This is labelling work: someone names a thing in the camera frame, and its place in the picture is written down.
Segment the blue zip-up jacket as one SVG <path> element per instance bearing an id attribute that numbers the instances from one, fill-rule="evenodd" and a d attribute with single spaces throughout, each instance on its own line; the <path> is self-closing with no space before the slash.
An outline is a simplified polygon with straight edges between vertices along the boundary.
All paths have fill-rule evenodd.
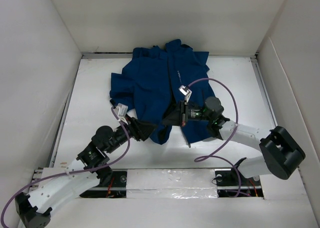
<path id="1" fill-rule="evenodd" d="M 163 145 L 172 127 L 163 125 L 162 120 L 184 99 L 180 86 L 191 84 L 189 103 L 193 105 L 203 106 L 206 98 L 214 96 L 207 80 L 208 57 L 208 52 L 194 51 L 179 39 L 163 49 L 134 48 L 132 60 L 121 73 L 111 74 L 110 102 L 135 109 L 139 120 L 156 124 L 150 139 Z"/>

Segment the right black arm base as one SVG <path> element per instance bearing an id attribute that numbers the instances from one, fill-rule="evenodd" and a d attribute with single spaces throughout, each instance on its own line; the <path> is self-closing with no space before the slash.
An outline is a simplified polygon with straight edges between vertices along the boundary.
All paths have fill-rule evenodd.
<path id="1" fill-rule="evenodd" d="M 215 169 L 215 178 L 211 180 L 217 187 L 218 198 L 263 197 L 263 189 L 259 176 L 245 178 L 239 176 L 233 167 Z"/>

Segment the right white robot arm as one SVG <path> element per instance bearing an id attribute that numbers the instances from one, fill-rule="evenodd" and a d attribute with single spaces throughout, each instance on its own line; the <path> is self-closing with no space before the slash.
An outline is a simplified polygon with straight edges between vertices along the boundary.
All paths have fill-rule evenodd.
<path id="1" fill-rule="evenodd" d="M 206 121 L 213 138 L 229 140 L 256 149 L 261 156 L 242 158 L 231 172 L 235 184 L 242 185 L 254 176 L 272 174 L 287 180 L 304 161 L 306 154 L 289 132 L 277 126 L 272 130 L 236 124 L 223 116 L 224 108 L 218 98 L 208 97 L 202 107 L 192 107 L 186 101 L 162 121 L 164 125 L 184 127 L 189 121 Z"/>

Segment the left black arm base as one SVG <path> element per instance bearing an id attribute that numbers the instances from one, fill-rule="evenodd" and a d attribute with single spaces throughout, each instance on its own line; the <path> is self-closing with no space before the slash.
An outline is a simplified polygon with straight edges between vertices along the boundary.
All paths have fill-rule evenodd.
<path id="1" fill-rule="evenodd" d="M 79 196 L 81 198 L 126 198 L 128 171 L 126 169 L 113 170 L 107 182 L 88 189 Z"/>

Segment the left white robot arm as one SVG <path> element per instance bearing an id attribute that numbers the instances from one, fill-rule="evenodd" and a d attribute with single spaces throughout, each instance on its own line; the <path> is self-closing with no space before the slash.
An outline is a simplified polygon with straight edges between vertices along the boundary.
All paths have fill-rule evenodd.
<path id="1" fill-rule="evenodd" d="M 97 185 L 111 182 L 113 171 L 107 154 L 130 139 L 147 140 L 156 125 L 125 116 L 126 122 L 116 129 L 101 126 L 91 142 L 66 168 L 63 175 L 53 175 L 48 182 L 29 193 L 15 197 L 16 211 L 25 227 L 46 227 L 55 211 Z"/>

